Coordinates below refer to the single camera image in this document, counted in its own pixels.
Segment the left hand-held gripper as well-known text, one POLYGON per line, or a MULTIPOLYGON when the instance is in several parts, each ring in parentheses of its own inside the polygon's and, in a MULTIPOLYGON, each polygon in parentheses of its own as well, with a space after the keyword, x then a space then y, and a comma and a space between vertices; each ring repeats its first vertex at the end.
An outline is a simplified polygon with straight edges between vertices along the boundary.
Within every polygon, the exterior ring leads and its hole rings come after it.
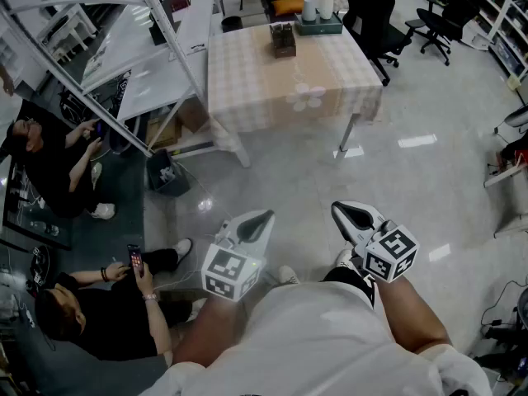
POLYGON ((272 210, 254 210, 224 222, 202 264, 203 290, 238 302, 258 281, 275 219, 272 210))

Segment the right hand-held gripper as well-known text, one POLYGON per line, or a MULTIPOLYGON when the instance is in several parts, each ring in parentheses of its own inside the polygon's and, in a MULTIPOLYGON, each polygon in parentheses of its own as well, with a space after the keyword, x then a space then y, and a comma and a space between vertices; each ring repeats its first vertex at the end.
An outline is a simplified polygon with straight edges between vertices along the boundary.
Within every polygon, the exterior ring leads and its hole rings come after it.
POLYGON ((374 206, 353 200, 335 201, 331 215, 343 238, 362 258, 362 269, 374 278, 392 282, 413 266, 420 243, 405 226, 385 220, 374 206), (369 229, 375 230, 358 242, 363 230, 369 229))

